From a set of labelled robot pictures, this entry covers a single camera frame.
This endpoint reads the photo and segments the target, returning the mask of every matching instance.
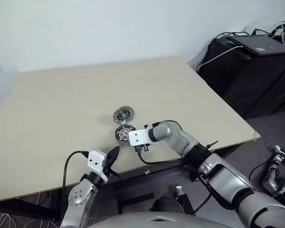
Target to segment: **beige tabletop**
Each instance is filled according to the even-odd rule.
[[[142,167],[134,148],[119,144],[113,112],[129,105],[136,129],[175,120],[212,149],[260,137],[185,62],[162,58],[22,73],[0,108],[0,200],[62,186],[63,167],[76,150],[108,152],[120,145],[113,169]],[[165,142],[147,161],[177,159]],[[86,158],[70,160],[66,183],[88,172]]]

